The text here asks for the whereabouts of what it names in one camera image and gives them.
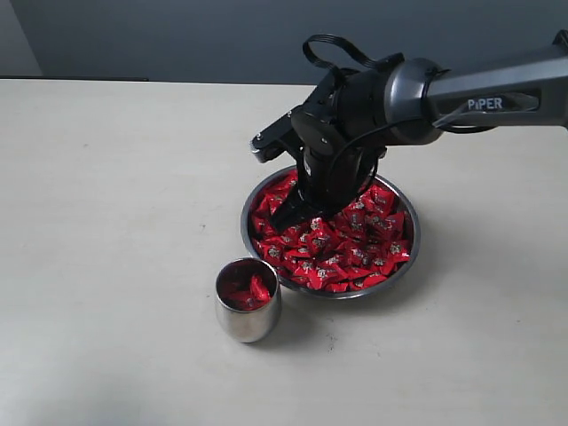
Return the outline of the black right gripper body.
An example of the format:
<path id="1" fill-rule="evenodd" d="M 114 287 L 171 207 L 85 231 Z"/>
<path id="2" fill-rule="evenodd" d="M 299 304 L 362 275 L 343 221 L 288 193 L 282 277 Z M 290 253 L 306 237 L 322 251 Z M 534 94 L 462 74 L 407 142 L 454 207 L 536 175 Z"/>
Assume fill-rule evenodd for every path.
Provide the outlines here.
<path id="1" fill-rule="evenodd" d="M 306 148 L 297 167 L 292 209 L 299 216 L 333 216 L 375 180 L 384 146 L 351 146 L 337 155 Z"/>

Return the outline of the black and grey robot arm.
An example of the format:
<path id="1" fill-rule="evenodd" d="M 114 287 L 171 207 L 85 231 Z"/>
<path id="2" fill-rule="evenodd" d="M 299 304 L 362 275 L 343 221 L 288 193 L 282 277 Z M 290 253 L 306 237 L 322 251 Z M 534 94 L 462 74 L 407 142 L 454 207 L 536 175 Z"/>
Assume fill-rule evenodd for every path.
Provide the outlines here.
<path id="1" fill-rule="evenodd" d="M 358 67 L 339 67 L 303 46 L 327 75 L 290 112 L 280 137 L 298 180 L 272 214 L 278 232 L 345 208 L 368 188 L 391 146 L 424 146 L 443 133 L 567 124 L 565 31 L 548 46 L 464 70 L 400 53 L 370 59 L 338 36 L 314 35 L 311 42 L 339 47 Z"/>

